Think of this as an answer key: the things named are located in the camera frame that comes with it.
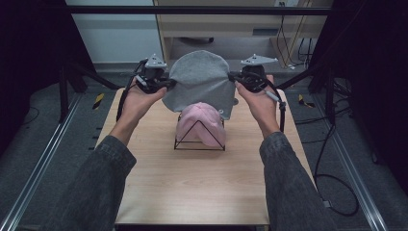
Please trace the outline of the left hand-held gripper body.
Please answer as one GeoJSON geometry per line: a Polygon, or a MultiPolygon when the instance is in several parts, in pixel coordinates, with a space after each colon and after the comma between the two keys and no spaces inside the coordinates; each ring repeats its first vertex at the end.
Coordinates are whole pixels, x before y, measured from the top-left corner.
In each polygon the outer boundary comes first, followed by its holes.
{"type": "Polygon", "coordinates": [[[134,70],[138,87],[148,94],[157,92],[165,85],[166,68],[167,64],[156,54],[141,60],[134,70]]]}

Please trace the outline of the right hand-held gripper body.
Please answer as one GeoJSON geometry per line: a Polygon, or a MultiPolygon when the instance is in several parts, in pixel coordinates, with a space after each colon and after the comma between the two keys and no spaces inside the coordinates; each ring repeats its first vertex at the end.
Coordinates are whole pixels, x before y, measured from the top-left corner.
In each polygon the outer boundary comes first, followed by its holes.
{"type": "Polygon", "coordinates": [[[260,92],[266,87],[276,90],[276,87],[267,78],[264,69],[264,64],[274,62],[277,62],[276,58],[258,56],[256,54],[241,61],[241,64],[243,65],[241,71],[241,83],[243,86],[250,92],[260,92]]]}

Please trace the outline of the grey hat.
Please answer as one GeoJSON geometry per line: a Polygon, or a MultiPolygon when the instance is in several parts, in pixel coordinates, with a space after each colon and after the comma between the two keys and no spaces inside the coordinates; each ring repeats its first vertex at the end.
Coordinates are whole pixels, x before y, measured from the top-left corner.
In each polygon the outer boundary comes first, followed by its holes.
{"type": "Polygon", "coordinates": [[[176,85],[163,98],[173,112],[182,112],[198,102],[213,106],[220,116],[230,118],[235,100],[235,84],[229,80],[229,64],[205,50],[190,52],[172,66],[169,77],[176,85]]]}

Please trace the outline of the pink hat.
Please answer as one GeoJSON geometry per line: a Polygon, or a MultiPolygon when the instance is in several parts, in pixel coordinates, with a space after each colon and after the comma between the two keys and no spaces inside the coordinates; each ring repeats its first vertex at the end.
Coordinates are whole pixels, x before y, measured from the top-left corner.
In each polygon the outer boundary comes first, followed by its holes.
{"type": "Polygon", "coordinates": [[[222,147],[226,142],[226,131],[218,110],[198,102],[186,107],[176,125],[176,140],[201,141],[210,147],[222,147]]]}

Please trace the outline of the black wire rack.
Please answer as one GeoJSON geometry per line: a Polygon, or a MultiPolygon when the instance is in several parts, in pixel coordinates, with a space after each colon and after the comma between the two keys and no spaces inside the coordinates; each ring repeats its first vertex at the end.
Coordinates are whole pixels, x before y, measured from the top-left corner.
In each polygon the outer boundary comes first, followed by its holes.
{"type": "MultiPolygon", "coordinates": [[[[217,142],[217,146],[208,146],[201,140],[194,140],[194,141],[186,141],[185,137],[183,136],[180,140],[177,138],[174,139],[173,149],[174,150],[189,150],[189,151],[225,151],[226,145],[222,144],[214,134],[203,124],[201,120],[198,121],[206,130],[207,132],[215,139],[217,142]]],[[[191,128],[188,130],[188,133],[191,129],[198,123],[195,122],[191,128]]]]}

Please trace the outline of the person's left hand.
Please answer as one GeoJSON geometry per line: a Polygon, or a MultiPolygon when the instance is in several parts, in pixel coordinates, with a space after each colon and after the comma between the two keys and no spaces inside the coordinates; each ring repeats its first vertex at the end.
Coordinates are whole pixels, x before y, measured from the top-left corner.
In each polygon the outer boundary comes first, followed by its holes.
{"type": "Polygon", "coordinates": [[[135,128],[150,107],[162,99],[165,94],[166,88],[161,88],[151,94],[143,92],[138,86],[130,88],[123,104],[122,114],[117,123],[126,128],[135,128]]]}

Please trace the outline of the person's right hand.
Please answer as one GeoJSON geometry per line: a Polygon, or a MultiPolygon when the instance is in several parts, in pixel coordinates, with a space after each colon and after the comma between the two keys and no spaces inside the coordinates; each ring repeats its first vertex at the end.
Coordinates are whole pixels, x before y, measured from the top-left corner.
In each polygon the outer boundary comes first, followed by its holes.
{"type": "Polygon", "coordinates": [[[276,118],[276,102],[267,95],[267,92],[274,93],[274,90],[267,86],[264,90],[254,93],[248,91],[239,82],[236,82],[235,86],[257,121],[263,137],[266,138],[272,133],[279,132],[280,127],[276,118]]]}

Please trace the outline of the light wooden shelf unit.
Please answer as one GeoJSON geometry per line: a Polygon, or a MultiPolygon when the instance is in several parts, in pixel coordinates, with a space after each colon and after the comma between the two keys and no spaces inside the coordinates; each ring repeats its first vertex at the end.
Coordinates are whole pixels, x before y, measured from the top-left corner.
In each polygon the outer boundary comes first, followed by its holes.
{"type": "MultiPolygon", "coordinates": [[[[333,0],[153,0],[158,6],[208,7],[330,7],[333,0]]],[[[324,15],[236,15],[236,14],[159,14],[157,16],[166,58],[175,38],[267,38],[279,63],[294,62],[301,39],[319,37],[324,15]]]]}

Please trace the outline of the yellow black floor tape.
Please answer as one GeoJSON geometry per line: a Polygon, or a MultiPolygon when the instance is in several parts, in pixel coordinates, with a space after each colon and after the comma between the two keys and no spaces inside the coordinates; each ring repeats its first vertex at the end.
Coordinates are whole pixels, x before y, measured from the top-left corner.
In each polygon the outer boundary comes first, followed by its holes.
{"type": "Polygon", "coordinates": [[[314,103],[306,102],[302,94],[298,95],[298,103],[299,103],[299,105],[303,105],[303,106],[308,107],[308,108],[315,108],[316,107],[316,105],[314,103]]]}
{"type": "Polygon", "coordinates": [[[100,106],[100,104],[101,104],[101,101],[102,101],[102,99],[104,98],[104,93],[99,93],[97,96],[96,96],[96,98],[95,98],[95,101],[94,101],[94,103],[93,103],[93,105],[92,105],[92,109],[93,110],[97,110],[98,108],[99,108],[99,106],[100,106]]]}

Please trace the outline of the black metal stand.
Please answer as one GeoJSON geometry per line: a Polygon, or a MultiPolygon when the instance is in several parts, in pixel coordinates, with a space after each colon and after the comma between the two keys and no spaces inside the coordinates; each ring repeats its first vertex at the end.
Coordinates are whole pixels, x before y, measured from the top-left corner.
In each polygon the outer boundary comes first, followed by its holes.
{"type": "Polygon", "coordinates": [[[116,85],[109,80],[103,78],[96,73],[93,69],[85,68],[76,63],[66,63],[64,64],[59,71],[59,89],[60,89],[60,105],[61,105],[61,114],[59,122],[62,123],[68,116],[68,92],[67,86],[70,85],[73,87],[75,92],[83,93],[88,85],[85,83],[83,77],[87,76],[90,79],[96,81],[104,87],[107,87],[110,90],[119,90],[120,86],[116,85]]]}
{"type": "Polygon", "coordinates": [[[322,88],[325,88],[325,104],[324,111],[328,117],[329,122],[335,124],[335,108],[334,108],[334,73],[332,68],[328,64],[315,64],[312,67],[297,74],[290,80],[280,84],[278,88],[280,90],[286,90],[290,86],[300,82],[306,77],[312,76],[312,80],[309,84],[308,91],[310,93],[317,93],[322,88]]]}

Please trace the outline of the dark curtain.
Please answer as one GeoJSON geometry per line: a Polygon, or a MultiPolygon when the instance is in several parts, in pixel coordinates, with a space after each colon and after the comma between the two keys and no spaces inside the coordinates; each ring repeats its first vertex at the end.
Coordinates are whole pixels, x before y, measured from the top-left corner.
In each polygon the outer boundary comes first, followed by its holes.
{"type": "Polygon", "coordinates": [[[65,64],[93,69],[65,0],[0,0],[0,156],[30,108],[31,95],[59,82],[65,64]]]}
{"type": "Polygon", "coordinates": [[[368,142],[408,195],[408,0],[333,0],[312,64],[351,83],[368,142]]]}

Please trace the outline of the black horizontal frame bar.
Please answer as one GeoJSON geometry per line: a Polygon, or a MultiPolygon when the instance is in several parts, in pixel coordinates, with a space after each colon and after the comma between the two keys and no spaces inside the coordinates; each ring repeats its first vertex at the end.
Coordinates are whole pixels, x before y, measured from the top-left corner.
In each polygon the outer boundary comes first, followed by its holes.
{"type": "Polygon", "coordinates": [[[208,6],[67,6],[71,13],[105,14],[248,14],[248,15],[329,15],[331,8],[295,7],[208,7],[208,6]]]}

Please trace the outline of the aluminium floor rail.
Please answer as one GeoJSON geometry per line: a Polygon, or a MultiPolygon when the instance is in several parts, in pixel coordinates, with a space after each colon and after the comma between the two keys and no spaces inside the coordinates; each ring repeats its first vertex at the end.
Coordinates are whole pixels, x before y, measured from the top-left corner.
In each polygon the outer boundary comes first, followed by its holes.
{"type": "Polygon", "coordinates": [[[325,105],[321,97],[314,96],[313,99],[316,101],[317,108],[321,114],[329,111],[330,106],[334,107],[334,117],[331,121],[326,122],[326,126],[328,128],[332,128],[330,134],[332,135],[338,158],[348,179],[349,186],[356,196],[360,210],[364,213],[371,231],[389,231],[388,226],[374,203],[369,189],[367,188],[360,172],[352,162],[347,148],[345,147],[344,142],[337,131],[338,126],[335,124],[336,117],[337,113],[344,106],[344,102],[341,99],[327,99],[328,105],[325,105]]]}
{"type": "Polygon", "coordinates": [[[22,189],[12,208],[0,224],[0,231],[15,231],[18,223],[23,217],[29,203],[32,200],[32,197],[34,196],[38,188],[43,174],[51,163],[53,156],[58,149],[82,98],[82,93],[75,93],[73,95],[73,98],[69,103],[65,118],[58,124],[51,139],[41,153],[36,166],[34,167],[30,177],[24,185],[24,188],[22,189]]]}

